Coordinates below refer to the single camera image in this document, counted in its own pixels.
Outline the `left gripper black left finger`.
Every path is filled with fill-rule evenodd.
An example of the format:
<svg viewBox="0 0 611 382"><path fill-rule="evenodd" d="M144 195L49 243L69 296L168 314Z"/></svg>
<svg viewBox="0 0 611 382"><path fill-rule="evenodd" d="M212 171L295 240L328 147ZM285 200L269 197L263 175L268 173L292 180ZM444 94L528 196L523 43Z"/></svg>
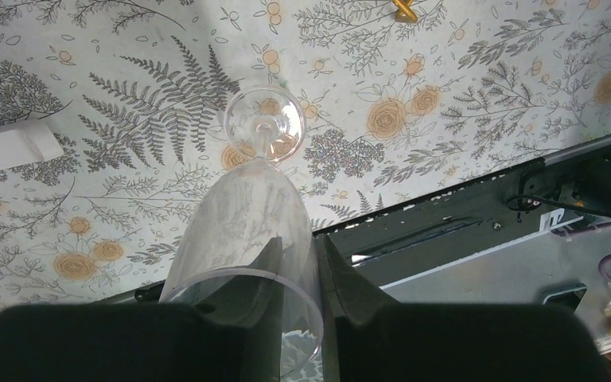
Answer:
<svg viewBox="0 0 611 382"><path fill-rule="evenodd" d="M235 275L198 303L16 306L0 381L277 381L283 289Z"/></svg>

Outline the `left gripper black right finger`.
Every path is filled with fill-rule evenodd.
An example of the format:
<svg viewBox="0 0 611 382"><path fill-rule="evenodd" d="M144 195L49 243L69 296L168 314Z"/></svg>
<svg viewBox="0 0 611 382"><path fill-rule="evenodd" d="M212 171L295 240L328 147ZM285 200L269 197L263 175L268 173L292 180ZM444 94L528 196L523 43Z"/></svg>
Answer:
<svg viewBox="0 0 611 382"><path fill-rule="evenodd" d="M402 303L317 238L327 381L609 381L585 326L537 304Z"/></svg>

